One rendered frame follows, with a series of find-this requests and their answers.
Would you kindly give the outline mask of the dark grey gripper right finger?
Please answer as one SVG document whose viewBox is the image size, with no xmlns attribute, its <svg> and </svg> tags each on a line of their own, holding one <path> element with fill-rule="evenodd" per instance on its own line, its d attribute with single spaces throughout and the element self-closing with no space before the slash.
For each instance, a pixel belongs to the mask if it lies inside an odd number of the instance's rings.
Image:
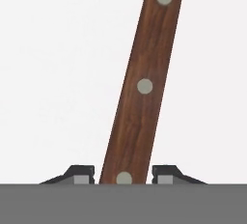
<svg viewBox="0 0 247 224">
<path fill-rule="evenodd" d="M 153 184 L 204 184 L 202 181 L 183 175 L 176 165 L 153 165 L 151 173 Z"/>
</svg>

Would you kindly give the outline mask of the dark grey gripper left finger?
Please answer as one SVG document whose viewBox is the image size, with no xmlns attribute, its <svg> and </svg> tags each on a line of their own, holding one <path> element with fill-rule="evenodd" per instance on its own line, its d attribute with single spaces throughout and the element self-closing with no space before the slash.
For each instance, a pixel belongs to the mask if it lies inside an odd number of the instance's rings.
<svg viewBox="0 0 247 224">
<path fill-rule="evenodd" d="M 43 184 L 94 184 L 94 175 L 94 165 L 70 165 L 63 175 L 47 180 Z"/>
</svg>

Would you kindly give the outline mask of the wooden handled spatula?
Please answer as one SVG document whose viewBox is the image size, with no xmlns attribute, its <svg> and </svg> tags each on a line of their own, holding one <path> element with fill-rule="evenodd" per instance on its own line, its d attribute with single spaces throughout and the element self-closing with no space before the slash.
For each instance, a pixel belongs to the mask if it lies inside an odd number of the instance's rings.
<svg viewBox="0 0 247 224">
<path fill-rule="evenodd" d="M 150 166 L 181 0 L 144 0 L 100 175 L 144 183 Z"/>
</svg>

